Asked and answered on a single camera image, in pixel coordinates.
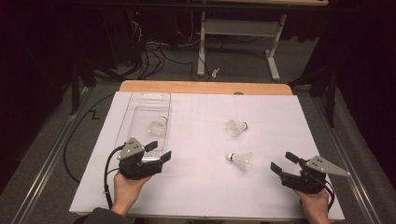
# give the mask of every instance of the white stand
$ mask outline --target white stand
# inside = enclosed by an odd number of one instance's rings
[[[273,44],[270,50],[265,51],[265,57],[270,67],[273,81],[279,81],[280,76],[276,69],[274,54],[280,35],[285,24],[286,14],[279,21],[234,21],[234,20],[207,20],[205,12],[201,18],[201,46],[198,55],[198,77],[205,74],[205,35],[252,35],[272,37]]]

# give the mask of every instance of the metal leg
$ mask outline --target metal leg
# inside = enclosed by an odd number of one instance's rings
[[[275,64],[275,60],[274,60],[274,54],[275,54],[275,50],[277,47],[277,43],[279,42],[280,35],[282,34],[283,26],[285,25],[285,20],[286,20],[286,14],[283,14],[280,17],[279,25],[277,26],[276,33],[274,35],[273,46],[270,50],[265,51],[265,57],[267,59],[268,66],[270,67],[270,72],[271,72],[273,81],[280,80],[280,76],[279,76],[279,73],[277,72],[277,68],[276,68],[276,64]]]
[[[201,18],[201,44],[198,53],[198,77],[203,77],[205,75],[205,12],[202,12]]]

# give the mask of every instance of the human hand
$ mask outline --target human hand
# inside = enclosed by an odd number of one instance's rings
[[[120,172],[114,176],[114,203],[111,211],[125,217],[129,209],[137,200],[143,185],[149,181],[151,176],[140,179],[131,180],[125,178]]]
[[[294,192],[300,197],[306,218],[310,224],[328,224],[329,194],[323,189],[318,194],[305,194],[294,189]]]

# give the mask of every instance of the sleeve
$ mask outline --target sleeve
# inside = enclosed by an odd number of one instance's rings
[[[104,208],[95,208],[87,217],[84,224],[129,224],[126,218]]]

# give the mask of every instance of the black cable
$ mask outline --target black cable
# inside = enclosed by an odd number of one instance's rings
[[[120,169],[120,168],[112,169],[111,171],[107,172],[107,174],[109,175],[111,172],[118,171],[119,169]]]
[[[141,68],[141,66],[142,66],[142,58],[139,57],[139,58],[137,59],[136,63],[134,63],[134,67],[131,68],[131,69],[129,69],[128,71],[122,73],[122,74],[118,74],[118,73],[116,73],[116,72],[114,72],[114,71],[112,71],[112,70],[110,70],[110,69],[107,69],[106,71],[103,71],[103,70],[101,70],[101,69],[99,68],[99,70],[102,71],[102,72],[106,75],[106,77],[105,77],[105,76],[101,76],[101,75],[96,74],[96,73],[95,73],[94,75],[95,75],[96,77],[99,77],[99,78],[105,79],[105,80],[111,80],[111,79],[121,80],[120,78],[124,78],[124,80],[132,80],[132,79],[130,79],[130,78],[127,78],[127,76],[132,75],[133,73],[135,73],[136,71],[138,71],[138,70]]]
[[[106,75],[113,77],[114,79],[118,80],[118,81],[125,81],[127,78],[120,76],[118,73],[113,72],[112,70],[110,70],[109,68],[102,66],[99,63],[96,63],[90,59],[84,58],[82,59],[83,61],[85,61],[87,64],[89,64],[90,66],[100,70],[101,72],[105,73]]]
[[[334,203],[334,200],[335,200],[335,191],[334,191],[334,188],[332,187],[332,184],[330,184],[329,181],[326,181],[326,183],[329,184],[329,186],[332,188],[332,190],[330,190],[327,186],[324,187],[327,190],[327,192],[330,194],[330,196],[332,197],[330,199],[329,207],[328,207],[328,210],[330,211],[330,208],[332,208],[332,204]]]
[[[201,63],[204,64],[205,70],[206,70],[206,72],[207,72],[207,79],[204,80],[204,82],[207,82],[207,81],[210,79],[209,70],[208,70],[208,68],[207,68],[206,63],[204,62],[204,60],[202,60],[201,56],[199,56],[199,52],[198,52],[198,59],[199,59],[199,61],[201,61]],[[193,73],[191,73],[191,78],[192,78],[192,80],[194,80],[194,81],[200,81],[200,80],[197,80],[197,79],[194,78],[194,74],[193,74]]]
[[[148,41],[144,53],[146,54],[146,59],[144,60],[144,64],[146,66],[145,66],[144,71],[141,72],[140,75],[138,76],[137,79],[139,79],[139,80],[146,80],[149,76],[154,75],[154,74],[160,72],[161,70],[163,70],[163,68],[165,67],[166,61],[170,61],[172,63],[186,64],[186,65],[190,64],[191,71],[192,71],[193,63],[181,63],[181,62],[177,62],[175,60],[168,58],[163,52],[161,43],[154,44],[154,43],[150,43]],[[148,72],[150,66],[154,66],[154,68],[150,72]]]
[[[105,184],[105,195],[106,195],[106,199],[107,199],[108,209],[111,209],[111,207],[113,206],[113,201],[111,200],[110,190],[108,189],[107,175],[108,175],[109,173],[111,173],[112,171],[115,170],[115,169],[114,169],[114,170],[111,170],[110,172],[108,172],[108,171],[107,171],[107,170],[108,170],[108,165],[110,164],[110,161],[111,161],[111,158],[113,157],[113,155],[114,155],[116,152],[122,150],[122,148],[123,148],[124,146],[125,146],[125,144],[122,145],[122,146],[120,146],[120,147],[116,147],[116,148],[110,153],[110,155],[109,155],[108,158],[107,158],[106,167],[105,167],[105,175],[104,175],[104,184]]]
[[[73,131],[70,133],[69,137],[67,138],[67,141],[64,145],[64,169],[66,170],[67,174],[74,180],[76,181],[76,183],[79,184],[79,180],[77,178],[75,178],[72,173],[70,172],[68,166],[67,166],[67,159],[66,159],[66,150],[67,150],[67,146],[69,145],[70,139],[72,138],[73,134],[75,133],[77,127],[79,126],[79,124],[84,120],[84,118],[88,115],[88,113],[92,112],[93,108],[96,107],[97,105],[99,105],[100,103],[102,103],[105,99],[107,99],[108,97],[114,95],[115,93],[111,93],[108,96],[106,96],[105,98],[101,99],[100,101],[96,102],[93,106],[91,106],[87,112],[85,112],[85,114],[81,117],[81,119],[78,121],[78,124],[76,125],[76,127],[73,129]]]
[[[212,36],[214,36],[216,39],[219,39],[220,41],[221,41],[221,46],[219,47],[219,48],[210,48],[210,47],[208,47],[208,46],[205,46],[205,48],[206,49],[211,49],[211,50],[215,50],[215,51],[220,51],[220,50],[222,50],[223,48],[224,48],[224,44],[225,44],[225,42],[224,42],[224,36],[223,35],[212,35]]]
[[[310,175],[310,177],[311,177],[312,179],[316,180],[319,184],[321,184],[321,185],[323,186],[323,188],[325,188],[326,191],[329,193],[331,199],[330,199],[330,202],[329,202],[329,205],[328,205],[328,211],[330,211],[330,208],[332,208],[332,204],[334,203],[334,198],[335,198],[334,188],[332,187],[332,184],[330,184],[330,182],[327,181],[327,180],[326,180],[325,183],[323,183],[323,182],[321,182],[319,179],[317,179],[316,177],[314,177],[314,176],[312,176],[312,175]]]

